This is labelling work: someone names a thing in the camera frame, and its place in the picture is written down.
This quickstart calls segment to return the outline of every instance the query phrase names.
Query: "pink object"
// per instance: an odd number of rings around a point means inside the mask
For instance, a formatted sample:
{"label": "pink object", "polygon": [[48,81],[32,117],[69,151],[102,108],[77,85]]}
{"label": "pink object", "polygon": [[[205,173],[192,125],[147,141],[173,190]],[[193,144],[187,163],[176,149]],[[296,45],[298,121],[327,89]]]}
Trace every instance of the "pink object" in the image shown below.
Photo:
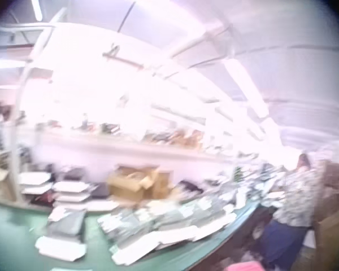
{"label": "pink object", "polygon": [[225,271],[265,271],[257,261],[230,265]]}

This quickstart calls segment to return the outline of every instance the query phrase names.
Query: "person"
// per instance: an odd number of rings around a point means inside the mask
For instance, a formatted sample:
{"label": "person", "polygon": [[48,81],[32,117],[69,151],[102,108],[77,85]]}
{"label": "person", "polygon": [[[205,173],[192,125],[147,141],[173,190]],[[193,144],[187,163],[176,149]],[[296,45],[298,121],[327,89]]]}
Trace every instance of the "person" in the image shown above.
{"label": "person", "polygon": [[321,189],[306,154],[299,156],[296,170],[286,178],[284,205],[274,213],[256,245],[263,265],[274,270],[290,270],[312,224]]}

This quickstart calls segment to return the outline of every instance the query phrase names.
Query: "brown box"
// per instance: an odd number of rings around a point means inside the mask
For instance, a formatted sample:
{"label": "brown box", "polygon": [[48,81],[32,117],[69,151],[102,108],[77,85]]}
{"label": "brown box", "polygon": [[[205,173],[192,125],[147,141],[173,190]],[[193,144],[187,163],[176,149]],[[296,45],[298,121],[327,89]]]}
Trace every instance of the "brown box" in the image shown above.
{"label": "brown box", "polygon": [[5,199],[15,201],[16,196],[9,180],[9,171],[0,168],[0,191]]}
{"label": "brown box", "polygon": [[158,167],[133,168],[120,165],[108,178],[111,195],[139,202],[163,199],[170,192],[170,173],[158,172]]}
{"label": "brown box", "polygon": [[159,172],[151,188],[152,199],[165,199],[169,196],[171,172]]}

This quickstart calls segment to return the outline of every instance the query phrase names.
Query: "green workbench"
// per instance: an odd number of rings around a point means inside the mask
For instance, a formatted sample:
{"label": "green workbench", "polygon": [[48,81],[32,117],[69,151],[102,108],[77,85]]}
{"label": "green workbench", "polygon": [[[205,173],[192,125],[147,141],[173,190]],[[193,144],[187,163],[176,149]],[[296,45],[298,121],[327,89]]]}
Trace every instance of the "green workbench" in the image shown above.
{"label": "green workbench", "polygon": [[0,271],[50,271],[52,268],[92,271],[177,271],[189,269],[220,248],[241,228],[258,206],[248,202],[237,210],[236,221],[224,230],[198,242],[169,247],[148,254],[131,266],[115,265],[97,218],[89,213],[85,220],[87,254],[73,263],[52,259],[38,253],[34,244],[44,235],[48,213],[0,204]]}

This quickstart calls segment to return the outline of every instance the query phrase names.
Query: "floral shirt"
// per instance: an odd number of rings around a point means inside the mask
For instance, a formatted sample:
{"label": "floral shirt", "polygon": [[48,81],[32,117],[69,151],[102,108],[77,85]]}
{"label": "floral shirt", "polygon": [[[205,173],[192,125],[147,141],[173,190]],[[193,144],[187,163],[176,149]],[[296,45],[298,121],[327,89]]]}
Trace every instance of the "floral shirt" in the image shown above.
{"label": "floral shirt", "polygon": [[288,176],[284,205],[275,212],[273,218],[289,226],[311,226],[315,204],[321,189],[319,179],[315,171],[302,169]]}

